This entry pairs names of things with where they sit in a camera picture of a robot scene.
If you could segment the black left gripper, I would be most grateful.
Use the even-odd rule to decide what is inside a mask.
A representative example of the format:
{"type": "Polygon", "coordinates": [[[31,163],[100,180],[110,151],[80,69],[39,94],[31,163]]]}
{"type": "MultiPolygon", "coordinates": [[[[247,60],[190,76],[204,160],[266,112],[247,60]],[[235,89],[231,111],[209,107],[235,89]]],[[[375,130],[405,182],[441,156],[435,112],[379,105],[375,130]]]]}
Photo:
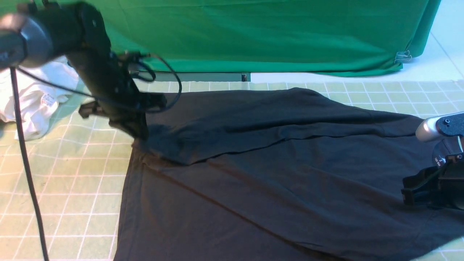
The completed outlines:
{"type": "Polygon", "coordinates": [[[140,91],[132,79],[116,84],[107,79],[83,78],[91,102],[82,104],[78,113],[83,119],[104,117],[110,126],[119,127],[132,138],[146,140],[149,129],[146,115],[167,108],[164,94],[140,91]]]}

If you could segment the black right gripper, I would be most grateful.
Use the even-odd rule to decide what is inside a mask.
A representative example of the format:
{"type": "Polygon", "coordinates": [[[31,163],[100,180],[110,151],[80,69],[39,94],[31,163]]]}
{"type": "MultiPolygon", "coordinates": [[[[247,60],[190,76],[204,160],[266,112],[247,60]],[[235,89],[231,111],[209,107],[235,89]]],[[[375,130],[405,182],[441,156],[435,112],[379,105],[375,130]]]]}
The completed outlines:
{"type": "Polygon", "coordinates": [[[401,194],[406,206],[464,209],[463,154],[448,155],[441,166],[423,169],[402,182],[401,194]]]}

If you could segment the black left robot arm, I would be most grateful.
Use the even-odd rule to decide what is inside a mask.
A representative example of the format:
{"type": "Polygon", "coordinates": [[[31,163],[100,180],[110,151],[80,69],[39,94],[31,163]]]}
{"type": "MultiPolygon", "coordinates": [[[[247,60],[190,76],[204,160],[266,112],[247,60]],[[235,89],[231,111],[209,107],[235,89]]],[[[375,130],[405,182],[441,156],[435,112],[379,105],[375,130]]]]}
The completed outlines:
{"type": "Polygon", "coordinates": [[[80,1],[60,5],[22,3],[1,18],[1,69],[40,67],[65,56],[94,101],[80,106],[83,118],[107,117],[109,125],[133,138],[147,139],[146,114],[166,109],[164,94],[149,94],[133,81],[132,66],[149,54],[115,54],[101,13],[80,1]]]}

